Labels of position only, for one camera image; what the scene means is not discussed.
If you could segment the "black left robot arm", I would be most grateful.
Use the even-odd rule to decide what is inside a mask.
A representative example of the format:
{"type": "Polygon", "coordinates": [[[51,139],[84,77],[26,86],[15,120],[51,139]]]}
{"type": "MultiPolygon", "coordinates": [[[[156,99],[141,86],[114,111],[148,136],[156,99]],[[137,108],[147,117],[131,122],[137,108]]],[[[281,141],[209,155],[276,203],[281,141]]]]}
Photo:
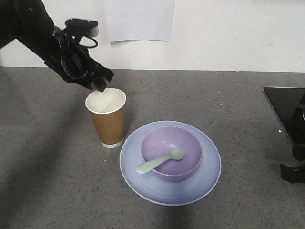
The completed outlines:
{"type": "Polygon", "coordinates": [[[1,47],[18,40],[64,81],[104,91],[114,74],[90,57],[89,46],[80,43],[83,37],[94,40],[98,22],[68,19],[65,26],[54,25],[41,0],[0,2],[1,47]]]}

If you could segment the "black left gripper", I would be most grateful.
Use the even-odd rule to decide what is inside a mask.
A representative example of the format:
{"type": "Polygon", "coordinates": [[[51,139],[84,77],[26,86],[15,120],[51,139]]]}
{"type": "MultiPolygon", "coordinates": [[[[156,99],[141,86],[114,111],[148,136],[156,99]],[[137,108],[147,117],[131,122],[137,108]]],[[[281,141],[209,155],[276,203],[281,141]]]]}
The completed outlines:
{"type": "Polygon", "coordinates": [[[45,64],[68,83],[103,92],[107,87],[105,80],[110,82],[114,73],[90,57],[88,50],[98,46],[94,37],[71,36],[65,29],[55,27],[52,38],[59,53],[55,62],[45,61],[45,64]]]}

